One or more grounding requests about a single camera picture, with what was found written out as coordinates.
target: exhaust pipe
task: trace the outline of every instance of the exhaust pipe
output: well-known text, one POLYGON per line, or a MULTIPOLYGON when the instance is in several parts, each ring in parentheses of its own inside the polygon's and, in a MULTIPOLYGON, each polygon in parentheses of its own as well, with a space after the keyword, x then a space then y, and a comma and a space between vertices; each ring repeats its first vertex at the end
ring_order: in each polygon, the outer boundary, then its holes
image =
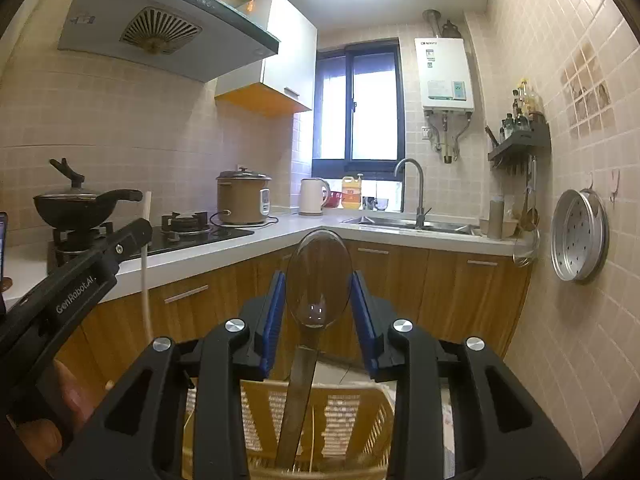
POLYGON ((428 9, 422 13, 422 18, 425 22, 429 23, 429 26, 431 27, 431 33, 433 34, 434 38, 440 38, 442 36, 440 32, 440 24, 438 23, 440 16, 440 12, 435 9, 428 9))

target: cabinet handle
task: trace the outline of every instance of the cabinet handle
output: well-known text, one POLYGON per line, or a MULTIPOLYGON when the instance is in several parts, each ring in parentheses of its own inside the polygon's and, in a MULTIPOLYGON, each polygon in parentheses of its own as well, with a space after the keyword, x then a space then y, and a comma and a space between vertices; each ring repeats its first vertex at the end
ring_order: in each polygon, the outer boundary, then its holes
POLYGON ((389 251, 379 251, 377 249, 365 249, 364 247, 358 247, 359 253, 372 253, 372 254, 389 254, 389 251))
POLYGON ((209 288, 209 285, 199 286, 198 288, 194 288, 193 290, 188 290, 187 292, 183 292, 182 294, 177 294, 176 296, 172 296, 164 300, 164 304, 173 303, 174 301, 183 300, 184 298, 188 298, 189 296, 193 296, 194 294, 198 294, 199 292, 203 292, 209 288))
POLYGON ((292 90, 291 88, 289 88, 288 86, 284 87, 284 93, 285 94, 289 94, 291 97, 294 97, 296 99, 300 99, 300 94, 294 90, 292 90))
POLYGON ((485 265, 487 267, 497 267, 498 262, 484 262, 482 260, 467 260, 469 265, 485 265))

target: screw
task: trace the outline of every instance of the screw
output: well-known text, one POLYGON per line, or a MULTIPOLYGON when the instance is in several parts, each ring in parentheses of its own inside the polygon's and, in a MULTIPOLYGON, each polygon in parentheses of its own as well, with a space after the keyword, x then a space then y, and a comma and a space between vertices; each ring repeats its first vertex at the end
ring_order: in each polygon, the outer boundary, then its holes
POLYGON ((484 349, 484 341, 479 337, 470 337, 466 340, 466 345, 476 352, 479 352, 484 349))
POLYGON ((153 347, 156 352, 164 352, 171 348, 171 340, 168 337, 154 339, 153 347))
POLYGON ((414 324, 408 319, 396 319, 394 321, 394 329, 397 332, 411 332, 414 328, 414 324))
POLYGON ((225 323, 225 328, 227 332, 240 332, 241 330, 244 330, 244 321, 237 317, 230 319, 225 323))

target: orange bottle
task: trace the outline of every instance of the orange bottle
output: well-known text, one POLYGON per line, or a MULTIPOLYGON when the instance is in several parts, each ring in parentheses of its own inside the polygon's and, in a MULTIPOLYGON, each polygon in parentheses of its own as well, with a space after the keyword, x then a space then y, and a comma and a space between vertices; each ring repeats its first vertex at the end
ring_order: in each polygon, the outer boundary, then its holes
POLYGON ((362 173, 357 178, 345 176, 342 180, 342 207, 360 209, 362 205, 362 173))

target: human hand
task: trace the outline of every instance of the human hand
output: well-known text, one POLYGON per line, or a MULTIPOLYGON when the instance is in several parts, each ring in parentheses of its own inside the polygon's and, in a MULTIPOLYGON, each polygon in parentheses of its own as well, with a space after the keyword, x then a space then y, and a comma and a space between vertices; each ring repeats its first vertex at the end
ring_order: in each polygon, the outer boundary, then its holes
MULTIPOLYGON (((54 361, 54 366, 58 373, 62 398, 72 412, 74 433, 77 433, 94 412, 94 405, 65 365, 54 361)), ((47 459, 60 452, 62 448, 62 436, 50 420, 26 422, 18 426, 15 431, 24 447, 43 467, 47 459)))

